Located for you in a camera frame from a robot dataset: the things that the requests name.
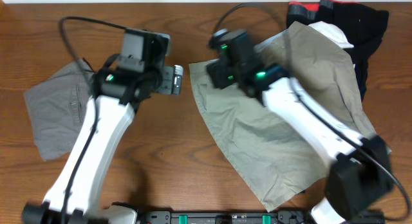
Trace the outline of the white shirt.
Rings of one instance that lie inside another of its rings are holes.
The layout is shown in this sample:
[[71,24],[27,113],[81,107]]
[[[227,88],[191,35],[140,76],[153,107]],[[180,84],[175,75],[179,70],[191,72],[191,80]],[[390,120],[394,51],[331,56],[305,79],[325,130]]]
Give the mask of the white shirt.
[[354,48],[354,45],[348,41],[344,32],[334,24],[328,24],[326,22],[319,21],[310,24],[309,27],[318,31],[342,49]]

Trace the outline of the khaki shorts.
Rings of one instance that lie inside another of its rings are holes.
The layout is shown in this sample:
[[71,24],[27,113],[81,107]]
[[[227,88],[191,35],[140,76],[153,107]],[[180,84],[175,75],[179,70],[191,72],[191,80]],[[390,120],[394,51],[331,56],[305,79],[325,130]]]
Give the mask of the khaki shorts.
[[[293,73],[305,90],[342,123],[373,136],[349,49],[299,22],[287,32]],[[205,62],[189,69],[196,105],[213,139],[267,211],[326,176],[312,147],[281,117],[234,85],[216,89]]]

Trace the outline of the black garment with red band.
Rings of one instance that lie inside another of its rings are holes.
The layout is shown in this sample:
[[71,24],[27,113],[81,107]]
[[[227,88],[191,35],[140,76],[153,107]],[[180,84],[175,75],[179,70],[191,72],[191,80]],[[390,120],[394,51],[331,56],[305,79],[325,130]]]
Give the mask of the black garment with red band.
[[288,5],[286,25],[290,26],[295,21],[305,25],[323,21],[340,28],[353,45],[346,52],[355,65],[360,97],[364,98],[368,60],[382,43],[388,19],[387,10],[376,10],[356,2],[320,0],[318,3],[304,4],[292,1]]

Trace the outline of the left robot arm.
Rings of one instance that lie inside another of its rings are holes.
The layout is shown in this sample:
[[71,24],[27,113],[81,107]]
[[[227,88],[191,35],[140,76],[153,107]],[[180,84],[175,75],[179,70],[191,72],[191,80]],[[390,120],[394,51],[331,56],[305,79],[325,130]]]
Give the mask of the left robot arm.
[[123,203],[100,209],[101,189],[142,101],[180,94],[183,68],[165,65],[170,47],[168,34],[125,30],[121,53],[93,76],[93,96],[64,169],[41,205],[25,205],[23,223],[137,223],[137,211]]

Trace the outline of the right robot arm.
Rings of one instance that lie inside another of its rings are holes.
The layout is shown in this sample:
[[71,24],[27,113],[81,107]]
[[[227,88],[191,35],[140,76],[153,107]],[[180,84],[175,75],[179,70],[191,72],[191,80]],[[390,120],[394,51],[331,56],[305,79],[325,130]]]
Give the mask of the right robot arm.
[[387,147],[366,138],[317,103],[282,66],[265,66],[246,30],[215,32],[209,47],[218,60],[207,65],[215,88],[232,84],[279,115],[302,136],[329,170],[325,198],[312,208],[316,223],[357,219],[394,186]]

